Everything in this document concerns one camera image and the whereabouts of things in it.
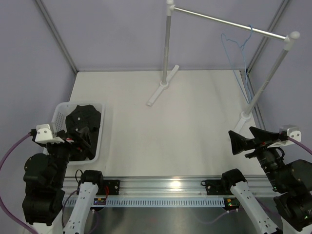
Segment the black pinstripe shirt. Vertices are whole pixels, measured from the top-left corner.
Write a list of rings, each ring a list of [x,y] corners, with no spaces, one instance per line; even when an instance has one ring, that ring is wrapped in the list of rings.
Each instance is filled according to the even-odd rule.
[[[93,105],[78,105],[65,119],[74,150],[70,161],[92,160],[96,156],[101,113]]]

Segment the blue wire hanger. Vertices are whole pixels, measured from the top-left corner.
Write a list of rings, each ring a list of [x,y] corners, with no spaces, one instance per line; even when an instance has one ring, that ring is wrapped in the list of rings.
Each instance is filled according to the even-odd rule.
[[[220,41],[227,57],[229,66],[234,74],[238,87],[240,88],[240,91],[248,104],[252,99],[252,94],[249,88],[249,82],[247,78],[245,47],[251,39],[252,35],[252,27],[249,35],[242,42],[228,37],[225,33],[222,33],[220,35]]]

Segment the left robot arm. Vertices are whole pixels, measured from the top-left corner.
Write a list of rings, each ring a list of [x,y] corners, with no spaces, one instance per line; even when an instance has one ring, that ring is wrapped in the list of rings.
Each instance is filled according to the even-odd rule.
[[[45,234],[82,234],[95,195],[103,192],[105,183],[100,171],[86,170],[78,186],[78,199],[65,226],[62,225],[63,183],[70,157],[90,152],[90,129],[61,130],[54,133],[49,124],[38,125],[29,133],[32,141],[46,148],[47,154],[35,154],[24,166],[25,198],[22,208],[25,220]]]

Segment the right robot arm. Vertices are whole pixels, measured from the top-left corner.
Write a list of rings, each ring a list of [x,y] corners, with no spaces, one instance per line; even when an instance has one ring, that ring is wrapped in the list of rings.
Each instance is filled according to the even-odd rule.
[[[273,191],[275,206],[282,220],[282,228],[268,217],[258,200],[250,191],[246,178],[238,169],[224,172],[220,187],[233,194],[242,205],[258,234],[310,234],[312,232],[312,164],[298,159],[284,163],[282,147],[301,144],[302,134],[297,126],[284,125],[278,133],[250,127],[253,138],[246,138],[235,131],[228,132],[232,153],[246,152],[246,158],[256,158]]]

